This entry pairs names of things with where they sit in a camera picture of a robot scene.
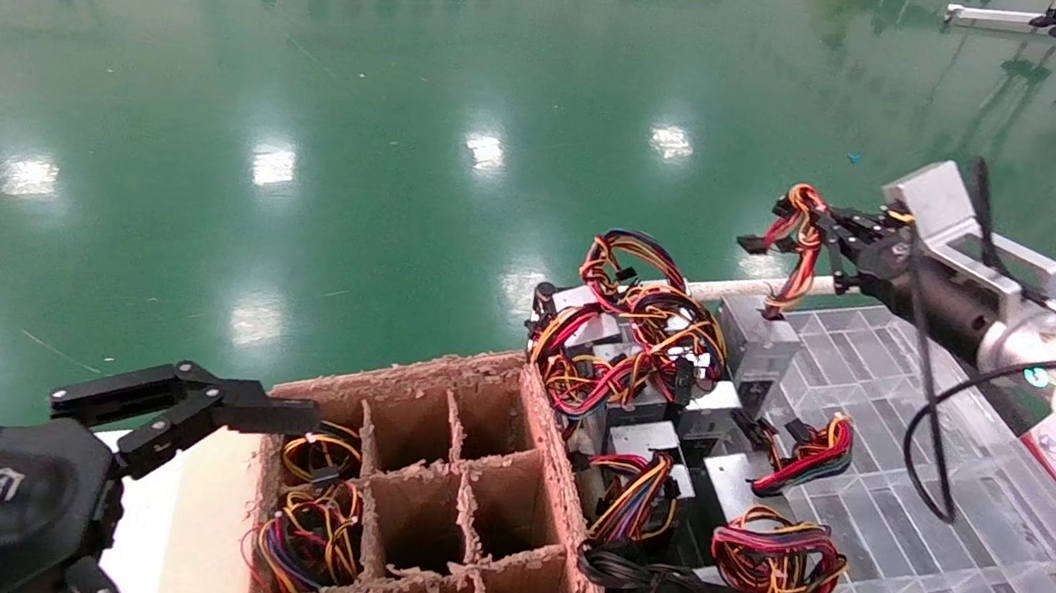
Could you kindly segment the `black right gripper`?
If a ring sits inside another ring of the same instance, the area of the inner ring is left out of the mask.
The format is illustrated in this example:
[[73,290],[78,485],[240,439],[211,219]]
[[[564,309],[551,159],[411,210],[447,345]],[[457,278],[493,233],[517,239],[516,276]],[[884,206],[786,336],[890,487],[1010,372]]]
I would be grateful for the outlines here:
[[934,259],[914,230],[884,212],[824,206],[819,227],[827,237],[857,241],[840,247],[834,292],[870,296],[914,327],[925,323],[938,346],[974,365],[979,345],[996,320],[996,303],[975,283]]

